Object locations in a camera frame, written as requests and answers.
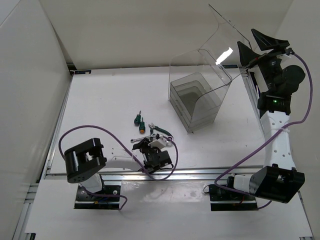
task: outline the clear plastic box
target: clear plastic box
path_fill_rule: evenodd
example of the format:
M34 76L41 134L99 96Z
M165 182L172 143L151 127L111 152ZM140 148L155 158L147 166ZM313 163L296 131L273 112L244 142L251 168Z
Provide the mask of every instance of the clear plastic box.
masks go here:
M174 57L169 69L168 98L188 133L212 124L233 79L227 67L237 68L237 42L250 42L209 5L215 17L215 31L199 48ZM189 66L181 77L180 66Z

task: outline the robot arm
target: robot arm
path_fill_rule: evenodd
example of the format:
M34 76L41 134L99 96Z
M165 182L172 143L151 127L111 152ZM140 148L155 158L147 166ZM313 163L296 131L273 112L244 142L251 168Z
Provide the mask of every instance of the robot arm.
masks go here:
M78 128L88 127L88 125L79 126ZM175 166L172 164L168 151L162 149L167 147L167 139L173 140L173 137L166 138L160 134L154 134L154 137L143 138L140 142L133 145L132 150L139 150L144 158L144 166L142 163L132 161L124 161L114 166L125 166L131 168L134 171L142 171L137 166L143 166L145 173L149 176L158 170L164 169L166 166L171 165L172 172L177 166L177 160ZM59 149L61 148L61 137L59 141ZM67 181L71 184L81 184L85 187L86 191L91 193L103 192L105 189L104 181L97 172L105 167L110 167L107 163L107 158L104 157L99 138L91 138L85 142L82 142L74 147L69 148L64 152L65 167L67 173Z
M290 48L286 49L290 45L288 41L266 36L255 29L251 31L262 51L271 50L259 55L238 42L241 64L254 71L259 89L258 121L261 121L264 140L268 141L289 122L291 95L298 90L305 73L296 65L281 68L282 59L293 53ZM227 186L255 197L288 203L304 182L305 175L296 170L289 134L284 130L265 147L261 170L252 176L231 176Z

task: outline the mounting plate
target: mounting plate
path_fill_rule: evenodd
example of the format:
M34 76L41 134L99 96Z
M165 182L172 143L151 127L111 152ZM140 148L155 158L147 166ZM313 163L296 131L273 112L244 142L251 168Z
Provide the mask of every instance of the mounting plate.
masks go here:
M214 184L209 185L209 195L211 211L253 211L258 208L255 197L224 190Z
M121 194L120 185L105 185L104 191L98 192L99 194L114 194L117 191L117 195ZM120 198L109 197L104 199L103 197L90 196L86 193L82 186L78 185L76 191L74 208L75 209L105 209L105 210L117 210L119 208Z

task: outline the green screwdriver handle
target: green screwdriver handle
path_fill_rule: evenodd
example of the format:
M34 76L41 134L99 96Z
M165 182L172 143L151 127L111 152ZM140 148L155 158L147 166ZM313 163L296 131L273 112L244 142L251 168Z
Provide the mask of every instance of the green screwdriver handle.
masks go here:
M142 118L142 120L140 122L140 126L139 126L139 132L141 134L144 134L145 131L146 131L146 126L145 126L144 118Z
M139 111L139 114L136 115L134 119L134 125L138 127L140 125L140 122L141 122L141 111Z

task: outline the purple cable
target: purple cable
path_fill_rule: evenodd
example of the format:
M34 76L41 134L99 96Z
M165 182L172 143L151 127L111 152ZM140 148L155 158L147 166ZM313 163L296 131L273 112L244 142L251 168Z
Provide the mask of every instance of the purple cable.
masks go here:
M265 205L258 207L257 210L264 209L265 207L268 207L271 203L272 201L270 200Z
M229 188L226 186L222 186L220 184L218 184L218 181L224 177L225 175L227 175L228 173L230 173L232 170L234 170L235 168L237 168L239 165L243 164L245 161L247 161L249 158L251 158L252 156L254 156L256 153L260 152L265 146L267 146L269 143L271 143L284 129L292 126L292 125L296 125L296 124L302 124L303 122L306 121L309 113L310 113L310 109L311 109L311 104L312 104L312 98L313 98L313 91L314 91L314 87L313 87L313 83L312 83L312 77L311 77L311 73L310 70L307 66L307 63L296 53L293 54L296 58L298 58L304 65L306 72L308 74L309 77L309 83L310 83L310 97L309 97L309 104L308 104L308 108L306 110L306 113L303 117L302 120L300 121L293 121L290 123L287 123L285 125L283 125L283 127L281 129L279 129L272 137L270 137L267 141L265 141L264 144L262 144L260 147L258 147L256 150L254 150L252 153L250 153L248 156L246 156L245 158L243 158L242 160L238 161L235 165L233 165L232 167L230 167L229 169L227 169L224 173L222 173L220 176L218 176L216 178L216 180L214 181L214 184L222 189L228 190L228 191L232 191L235 193L239 193L239 194L244 194L244 195L249 195L249 193L245 192L245 191L240 191L237 189L233 189L233 188ZM272 201L268 202L266 205L259 207L258 209L262 209L265 208L266 206L268 206Z
M102 198L123 198L124 199L124 203L122 204L121 207L119 207L117 210L122 210L122 208L126 205L126 203L128 202L128 198L124 195L119 195L119 194L98 194L98 193L93 193L88 191L84 186L82 186L82 188L85 190L85 192L89 195L92 195L94 197L102 197Z
M99 129L99 130L104 131L105 133L109 134L111 137L113 137L113 138L121 145L121 147L123 147L123 149L124 149L131 157L133 157L133 159L140 165L140 167L142 168L142 171L143 171L146 175L148 175L149 178L151 178L151 179L154 180L154 181L166 180L166 179L168 179L168 178L174 173L174 171L176 170L176 167L177 167L177 165L178 165L178 158L179 158L178 147L177 147L176 143L175 143L174 141L170 141L169 138L167 138L167 137L164 136L164 138L167 139L168 141L170 141L170 142L173 144L174 148L175 148L175 154L176 154L175 164L174 164L174 167L173 167L172 171L171 171L166 177L160 178L160 179L156 179L156 178L154 178L150 173L148 173L148 171L146 170L146 168L144 167L144 165L138 160L138 158L137 158L134 154L132 154L132 152L131 152L128 148L126 148L126 146L125 146L113 133L111 133L111 132L108 131L107 129L104 129L103 127L95 126L95 125L81 125L81 126L76 126L76 127L74 127L74 128L71 128L70 130L66 131L66 132L61 136L61 138L59 139L58 147L59 147L59 152L60 152L60 154L61 154L61 156L62 156L63 159L65 159L65 157L64 157L64 154L63 154L63 151L62 151L62 147L61 147L61 142L62 142L62 140L63 140L63 139L65 138L65 136L68 135L69 133L71 133L71 132L73 132L73 131L75 131L75 130L84 129L84 128Z

